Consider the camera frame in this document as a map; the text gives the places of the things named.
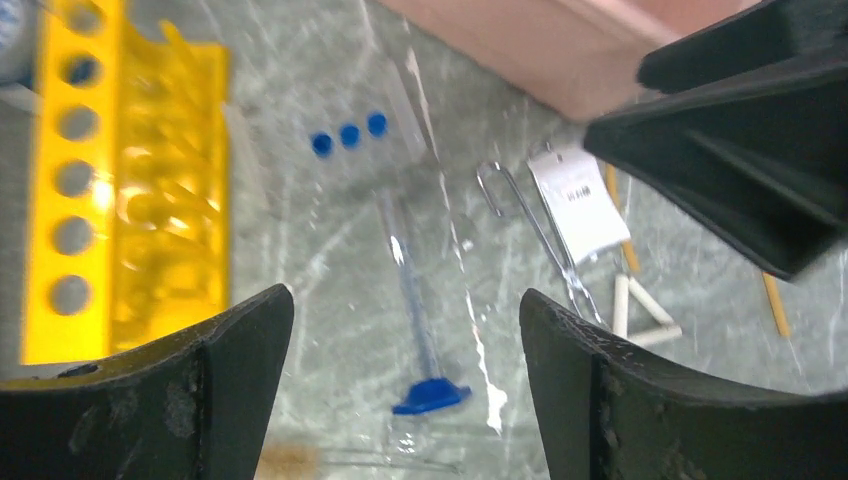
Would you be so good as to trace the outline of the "metal crucible tongs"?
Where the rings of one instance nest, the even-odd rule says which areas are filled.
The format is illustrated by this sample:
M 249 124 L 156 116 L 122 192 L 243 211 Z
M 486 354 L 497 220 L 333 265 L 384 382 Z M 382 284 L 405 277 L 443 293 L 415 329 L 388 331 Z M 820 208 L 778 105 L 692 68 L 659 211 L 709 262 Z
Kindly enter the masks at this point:
M 508 187 L 517 200 L 524 217 L 528 224 L 532 227 L 536 237 L 541 242 L 548 259 L 554 266 L 558 276 L 563 280 L 567 297 L 571 302 L 574 312 L 583 320 L 592 321 L 603 327 L 609 327 L 609 324 L 600 314 L 592 294 L 580 279 L 576 262 L 574 261 L 562 235 L 558 230 L 553 230 L 555 243 L 557 245 L 557 247 L 554 247 L 554 244 L 548 239 L 543 231 L 542 225 L 537 220 L 532 208 L 528 204 L 526 197 L 522 194 L 512 174 L 507 168 L 503 167 L 496 161 L 483 162 L 476 169 L 476 179 L 490 211 L 499 218 L 505 218 L 508 216 L 508 213 L 497 205 L 495 197 L 490 193 L 486 185 L 486 179 L 495 174 L 501 176 L 508 184 Z

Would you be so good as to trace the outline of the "white clay triangle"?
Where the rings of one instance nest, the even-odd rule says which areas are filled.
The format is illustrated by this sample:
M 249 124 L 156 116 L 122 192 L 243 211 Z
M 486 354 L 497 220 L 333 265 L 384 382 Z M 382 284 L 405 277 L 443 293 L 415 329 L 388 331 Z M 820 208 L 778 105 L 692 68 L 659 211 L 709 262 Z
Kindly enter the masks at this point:
M 631 333 L 630 304 L 634 301 L 639 313 L 645 313 L 651 326 Z M 683 336 L 682 327 L 672 315 L 633 276 L 619 273 L 614 280 L 612 333 L 639 347 L 670 342 Z

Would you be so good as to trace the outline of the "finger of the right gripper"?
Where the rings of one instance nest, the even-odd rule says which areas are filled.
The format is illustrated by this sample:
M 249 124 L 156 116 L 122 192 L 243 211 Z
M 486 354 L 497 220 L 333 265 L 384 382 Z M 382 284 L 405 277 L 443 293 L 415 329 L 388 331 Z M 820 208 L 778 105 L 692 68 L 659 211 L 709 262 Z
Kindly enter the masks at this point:
M 760 1 L 650 52 L 637 81 L 661 93 L 682 92 L 846 37 L 845 1 Z
M 784 280 L 847 239 L 847 56 L 813 52 L 591 122 L 584 148 Z

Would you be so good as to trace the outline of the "white powder zip bag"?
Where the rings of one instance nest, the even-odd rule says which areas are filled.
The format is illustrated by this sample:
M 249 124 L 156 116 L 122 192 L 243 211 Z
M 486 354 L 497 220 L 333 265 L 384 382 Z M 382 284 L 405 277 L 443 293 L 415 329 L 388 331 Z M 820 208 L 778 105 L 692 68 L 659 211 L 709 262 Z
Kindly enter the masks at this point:
M 631 239 L 593 155 L 569 147 L 540 154 L 528 167 L 576 264 Z

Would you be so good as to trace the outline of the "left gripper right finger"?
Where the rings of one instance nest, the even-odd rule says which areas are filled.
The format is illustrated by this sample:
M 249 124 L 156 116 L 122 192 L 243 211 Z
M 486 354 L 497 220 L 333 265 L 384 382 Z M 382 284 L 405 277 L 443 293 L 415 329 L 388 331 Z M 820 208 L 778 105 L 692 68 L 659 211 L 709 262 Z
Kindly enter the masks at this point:
M 769 390 L 669 361 L 530 289 L 519 311 L 554 479 L 843 479 L 847 395 Z

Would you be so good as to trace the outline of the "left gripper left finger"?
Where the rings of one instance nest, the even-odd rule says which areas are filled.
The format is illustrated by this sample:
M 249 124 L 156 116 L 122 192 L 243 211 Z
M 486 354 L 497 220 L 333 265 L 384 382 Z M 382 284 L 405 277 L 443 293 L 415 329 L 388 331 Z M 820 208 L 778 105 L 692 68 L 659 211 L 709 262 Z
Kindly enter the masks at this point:
M 250 479 L 292 333 L 273 285 L 161 339 L 1 385 L 5 479 Z

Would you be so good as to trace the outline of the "blue capped test tube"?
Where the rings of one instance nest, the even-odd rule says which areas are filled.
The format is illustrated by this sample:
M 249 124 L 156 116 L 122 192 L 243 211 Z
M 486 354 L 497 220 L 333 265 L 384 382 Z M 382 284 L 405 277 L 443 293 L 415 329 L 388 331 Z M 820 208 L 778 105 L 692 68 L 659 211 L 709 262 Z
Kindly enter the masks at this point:
M 389 131 L 388 118 L 382 111 L 372 111 L 367 115 L 366 127 L 372 138 L 384 138 Z

